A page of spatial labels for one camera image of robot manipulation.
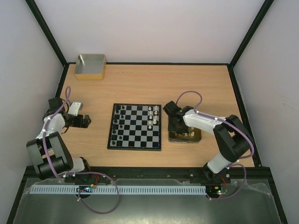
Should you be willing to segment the gold tin tray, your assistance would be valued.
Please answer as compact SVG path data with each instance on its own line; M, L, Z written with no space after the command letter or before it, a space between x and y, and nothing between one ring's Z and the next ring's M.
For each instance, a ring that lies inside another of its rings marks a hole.
M185 134L168 132L168 140L173 143L199 143L201 139L201 130L194 127L188 127L188 133Z

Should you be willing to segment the black white chess board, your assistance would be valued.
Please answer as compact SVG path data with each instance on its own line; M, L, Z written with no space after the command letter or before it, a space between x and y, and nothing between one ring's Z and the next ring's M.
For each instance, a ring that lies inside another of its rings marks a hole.
M113 105L107 143L109 150L161 151L161 105Z

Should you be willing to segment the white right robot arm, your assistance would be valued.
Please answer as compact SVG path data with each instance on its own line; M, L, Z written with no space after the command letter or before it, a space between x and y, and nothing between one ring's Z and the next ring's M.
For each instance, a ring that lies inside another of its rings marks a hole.
M182 109L172 101L163 110L168 115L168 131L171 133L189 135L189 129L193 127L214 135L219 153L203 167L203 176L207 182L218 180L220 172L245 158L247 151L251 151L249 157L254 153L252 137L235 115L217 117L190 106Z

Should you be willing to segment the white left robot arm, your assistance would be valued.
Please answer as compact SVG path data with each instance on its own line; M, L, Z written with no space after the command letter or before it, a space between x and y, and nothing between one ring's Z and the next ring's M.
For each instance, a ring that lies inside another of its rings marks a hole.
M49 99L49 109L43 116L42 130L35 139L26 144L34 170L41 180L90 171L86 159L71 156L61 136L70 127L88 128L91 119L89 115L83 116L79 113L82 108L82 102L69 103L61 98Z

